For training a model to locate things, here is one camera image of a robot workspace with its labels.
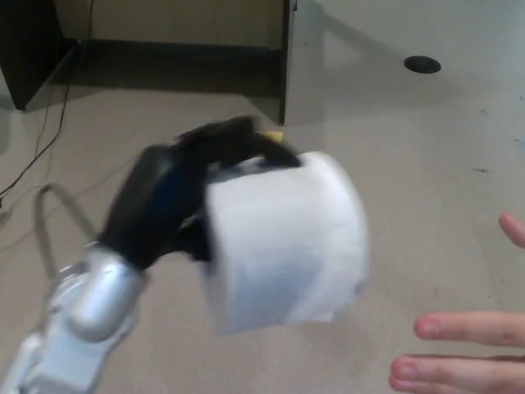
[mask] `white toilet paper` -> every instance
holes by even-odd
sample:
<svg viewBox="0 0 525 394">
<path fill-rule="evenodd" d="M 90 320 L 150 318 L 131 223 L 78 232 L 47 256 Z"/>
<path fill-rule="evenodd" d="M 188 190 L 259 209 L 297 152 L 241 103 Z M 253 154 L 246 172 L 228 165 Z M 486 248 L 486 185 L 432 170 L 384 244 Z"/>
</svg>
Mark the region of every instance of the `white toilet paper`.
<svg viewBox="0 0 525 394">
<path fill-rule="evenodd" d="M 330 320 L 363 289 L 361 201 L 332 158 L 305 153 L 301 160 L 290 169 L 255 160 L 211 180 L 213 263 L 203 281 L 219 332 Z"/>
</svg>

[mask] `finger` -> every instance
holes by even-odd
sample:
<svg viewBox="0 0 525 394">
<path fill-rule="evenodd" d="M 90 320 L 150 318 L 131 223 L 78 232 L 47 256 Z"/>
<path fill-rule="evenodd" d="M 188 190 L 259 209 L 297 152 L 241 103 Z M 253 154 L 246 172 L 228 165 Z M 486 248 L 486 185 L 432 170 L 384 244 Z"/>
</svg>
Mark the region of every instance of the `finger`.
<svg viewBox="0 0 525 394">
<path fill-rule="evenodd" d="M 421 339 L 525 346 L 525 314 L 428 314 L 416 320 L 414 331 Z"/>
<path fill-rule="evenodd" d="M 389 378 L 390 387 L 397 392 L 408 392 L 413 394 L 468 394 L 468 392 L 456 387 L 443 384 L 406 382 L 398 380 L 394 376 Z"/>
<path fill-rule="evenodd" d="M 431 383 L 479 393 L 506 394 L 525 390 L 525 365 L 494 360 L 402 356 L 392 363 L 399 381 Z"/>
<path fill-rule="evenodd" d="M 500 227 L 507 237 L 520 248 L 525 248 L 525 223 L 512 215 L 500 215 Z"/>
</svg>

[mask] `floor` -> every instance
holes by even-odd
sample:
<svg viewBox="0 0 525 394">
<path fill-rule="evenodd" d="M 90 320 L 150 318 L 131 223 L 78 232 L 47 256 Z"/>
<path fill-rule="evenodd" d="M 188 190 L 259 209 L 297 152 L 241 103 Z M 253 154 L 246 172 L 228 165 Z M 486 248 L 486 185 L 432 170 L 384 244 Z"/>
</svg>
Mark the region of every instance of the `floor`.
<svg viewBox="0 0 525 394">
<path fill-rule="evenodd" d="M 388 393 L 399 353 L 493 352 L 422 343 L 412 321 L 429 311 L 523 310 L 525 254 L 497 226 L 502 211 L 525 218 L 523 18 L 521 0 L 299 1 L 283 130 L 300 149 L 339 160 L 363 198 L 372 233 L 364 297 L 330 325 L 218 338 L 196 271 L 165 258 L 99 392 Z M 404 69 L 418 53 L 442 71 Z M 45 141 L 60 94 L 55 88 Z M 44 113 L 1 110 L 0 185 L 33 157 Z M 239 96 L 72 90 L 60 140 L 4 201 L 0 368 L 37 321 L 48 284 L 32 232 L 34 185 L 61 183 L 100 225 L 145 145 L 240 113 L 275 128 Z M 66 265 L 87 239 L 55 201 L 48 211 L 54 254 Z"/>
</svg>

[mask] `desk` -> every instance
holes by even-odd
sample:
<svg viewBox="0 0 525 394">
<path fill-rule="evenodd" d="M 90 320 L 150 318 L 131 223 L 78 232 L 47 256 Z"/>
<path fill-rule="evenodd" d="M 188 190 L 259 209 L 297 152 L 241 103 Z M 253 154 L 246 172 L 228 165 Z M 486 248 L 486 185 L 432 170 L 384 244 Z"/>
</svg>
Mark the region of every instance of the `desk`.
<svg viewBox="0 0 525 394">
<path fill-rule="evenodd" d="M 273 98 L 274 120 L 283 124 L 292 3 L 282 0 L 279 48 L 95 38 L 89 42 L 85 64 L 73 84 Z M 0 42 L 0 68 L 20 110 L 27 108 L 46 81 L 64 82 L 68 67 L 78 60 L 77 40 L 62 33 L 53 0 L 0 0 Z"/>
</svg>

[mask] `white wall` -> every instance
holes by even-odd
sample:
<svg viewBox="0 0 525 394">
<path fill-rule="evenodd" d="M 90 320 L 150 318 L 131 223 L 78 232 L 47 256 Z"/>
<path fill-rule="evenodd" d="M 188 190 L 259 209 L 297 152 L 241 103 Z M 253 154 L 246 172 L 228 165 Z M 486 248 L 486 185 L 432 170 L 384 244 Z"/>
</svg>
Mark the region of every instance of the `white wall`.
<svg viewBox="0 0 525 394">
<path fill-rule="evenodd" d="M 2 70 L 0 70 L 0 96 L 10 96 Z"/>
</svg>

